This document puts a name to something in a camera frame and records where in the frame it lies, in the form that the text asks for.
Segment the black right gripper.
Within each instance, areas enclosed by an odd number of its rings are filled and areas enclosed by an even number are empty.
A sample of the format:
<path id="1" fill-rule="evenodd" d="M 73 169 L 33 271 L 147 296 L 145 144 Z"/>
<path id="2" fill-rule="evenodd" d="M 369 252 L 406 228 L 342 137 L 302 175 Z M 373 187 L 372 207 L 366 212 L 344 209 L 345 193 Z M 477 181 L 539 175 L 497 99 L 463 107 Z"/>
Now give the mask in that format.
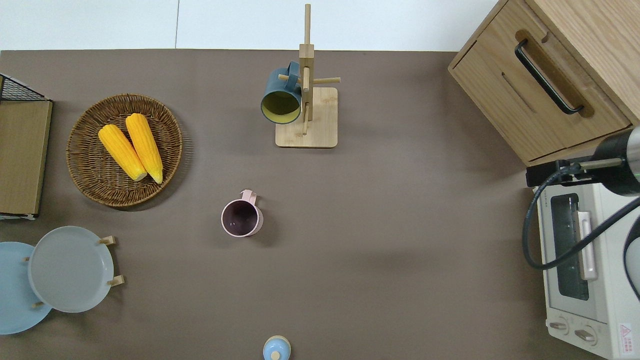
<path id="1" fill-rule="evenodd" d="M 627 164 L 627 145 L 631 136 L 630 131 L 622 131 L 606 137 L 596 148 L 594 160 L 621 158 L 618 166 L 598 168 L 594 170 L 594 178 L 608 191 L 620 196 L 632 195 L 632 173 Z M 542 186 L 550 177 L 558 172 L 572 176 L 585 176 L 589 171 L 589 159 L 560 159 L 557 166 L 529 166 L 526 167 L 526 186 Z"/>

